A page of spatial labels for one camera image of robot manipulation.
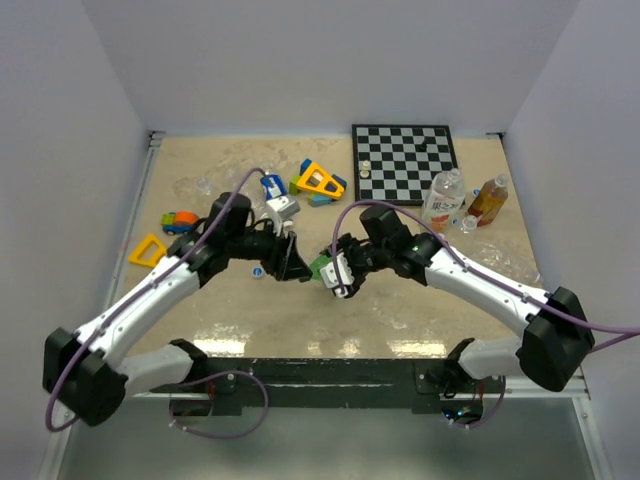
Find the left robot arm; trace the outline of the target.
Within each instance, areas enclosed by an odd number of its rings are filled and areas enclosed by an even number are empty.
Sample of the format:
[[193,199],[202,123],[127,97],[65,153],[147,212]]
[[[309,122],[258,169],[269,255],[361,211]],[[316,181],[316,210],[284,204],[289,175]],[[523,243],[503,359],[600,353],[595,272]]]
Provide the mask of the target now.
[[310,280],[297,236],[285,227],[299,209],[293,197],[276,197],[266,203],[266,218],[251,223],[250,200],[223,193],[209,215],[178,237],[117,303],[73,332],[58,328],[47,337],[43,387],[50,395],[48,405],[61,402],[77,419],[97,426],[137,394],[173,384],[185,392],[200,390],[207,380],[207,357],[190,342],[175,340],[137,356],[129,351],[233,259],[257,261],[277,281]]

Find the green plastic bottle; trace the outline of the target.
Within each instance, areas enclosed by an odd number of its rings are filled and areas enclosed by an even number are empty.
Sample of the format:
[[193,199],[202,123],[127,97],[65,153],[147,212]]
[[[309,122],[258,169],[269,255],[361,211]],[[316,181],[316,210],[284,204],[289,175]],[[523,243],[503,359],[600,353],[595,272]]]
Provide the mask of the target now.
[[327,255],[317,256],[309,265],[312,280],[323,281],[326,278],[326,267],[332,263],[332,258]]

